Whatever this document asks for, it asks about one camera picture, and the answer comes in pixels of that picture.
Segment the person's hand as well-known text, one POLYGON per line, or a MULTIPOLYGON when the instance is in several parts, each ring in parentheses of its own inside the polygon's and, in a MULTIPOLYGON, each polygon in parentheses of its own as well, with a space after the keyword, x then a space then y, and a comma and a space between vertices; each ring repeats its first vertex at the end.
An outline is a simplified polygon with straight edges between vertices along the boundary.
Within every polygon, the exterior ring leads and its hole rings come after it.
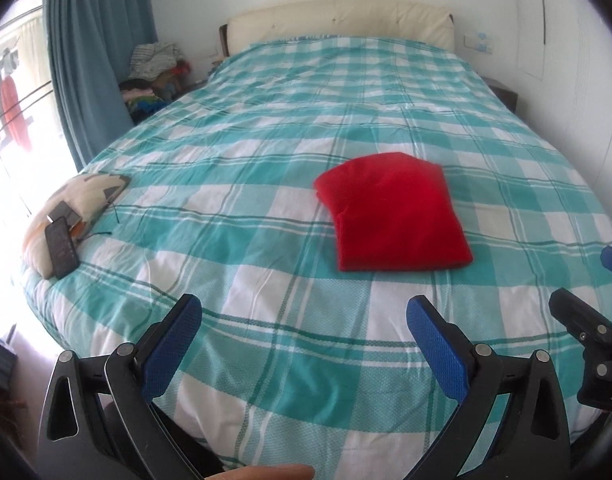
POLYGON ((207 480, 312 480, 315 468, 309 465, 246 466, 213 474, 207 480))

